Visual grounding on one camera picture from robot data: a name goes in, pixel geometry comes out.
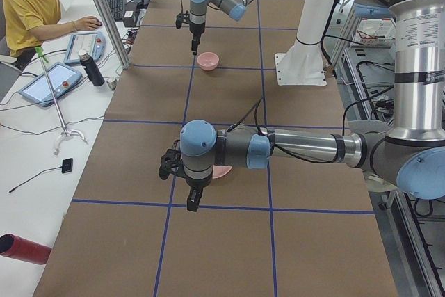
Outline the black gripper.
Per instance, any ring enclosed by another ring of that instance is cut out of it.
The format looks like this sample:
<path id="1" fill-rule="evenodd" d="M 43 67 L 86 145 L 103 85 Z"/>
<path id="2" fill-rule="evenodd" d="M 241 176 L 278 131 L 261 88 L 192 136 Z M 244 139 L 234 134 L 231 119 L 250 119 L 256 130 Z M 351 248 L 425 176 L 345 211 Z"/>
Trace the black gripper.
<path id="1" fill-rule="evenodd" d="M 194 22 L 190 22 L 189 24 L 189 30 L 193 34 L 192 41 L 191 41 L 191 51 L 192 55 L 196 56 L 198 47 L 200 45 L 200 38 L 201 35 L 205 32 L 206 24 L 196 24 Z"/>
<path id="2" fill-rule="evenodd" d="M 208 186 L 213 179 L 213 168 L 201 171 L 184 168 L 184 173 L 186 183 L 191 187 L 187 197 L 186 208 L 188 211 L 197 211 L 200 206 L 203 188 Z"/>

